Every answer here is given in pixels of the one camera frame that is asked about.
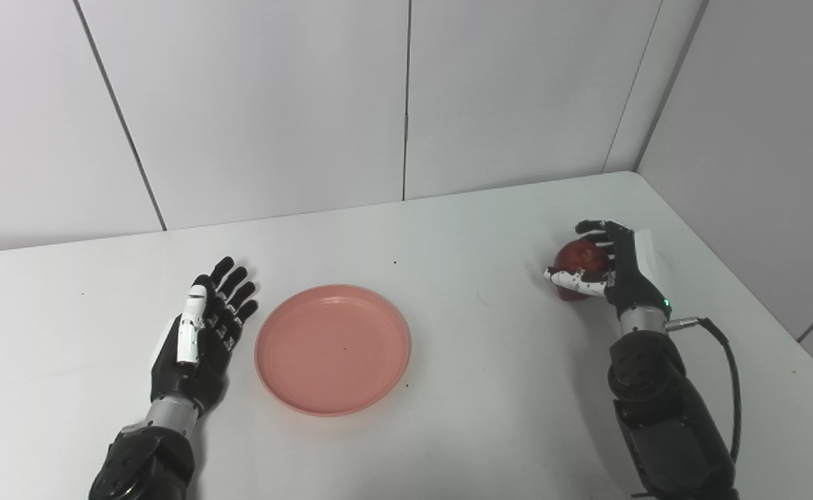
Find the apple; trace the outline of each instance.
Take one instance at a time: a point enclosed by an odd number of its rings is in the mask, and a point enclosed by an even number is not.
[[[588,272],[607,272],[610,270],[610,259],[607,252],[601,250],[596,244],[588,240],[573,240],[565,244],[555,256],[556,270],[566,270],[566,272],[577,272],[584,269]],[[586,294],[580,294],[568,290],[564,287],[558,288],[558,297],[562,301],[581,301],[589,298]]]

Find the prosthetic hand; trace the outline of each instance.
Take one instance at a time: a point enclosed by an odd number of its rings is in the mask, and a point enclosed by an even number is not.
[[[109,447],[89,500],[184,500],[194,474],[190,446],[197,419],[222,398],[232,349],[258,310],[243,267],[225,257],[191,285],[150,372],[150,409]]]
[[[616,418],[648,493],[661,500],[730,500],[740,431],[737,364],[728,339],[708,319],[670,321],[665,266],[649,230],[613,221],[582,221],[576,232],[609,254],[610,272],[548,268],[554,284],[606,297],[616,307],[623,336],[610,348],[607,382]],[[734,390],[734,435],[728,452],[679,351],[667,332],[704,326],[725,348]]]

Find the table surface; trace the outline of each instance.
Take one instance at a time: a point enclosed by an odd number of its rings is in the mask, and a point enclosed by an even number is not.
[[[108,443],[149,405],[150,354],[193,276],[231,254],[260,285],[222,405],[195,447],[192,498],[617,499],[641,490],[612,415],[604,301],[541,276],[579,219],[653,228],[675,316],[710,316],[740,366],[744,500],[813,498],[813,360],[638,175],[0,252],[0,498],[83,498]],[[397,388],[308,417],[261,385],[261,322],[305,288],[394,303],[413,351]],[[673,335],[727,436],[720,346]]]

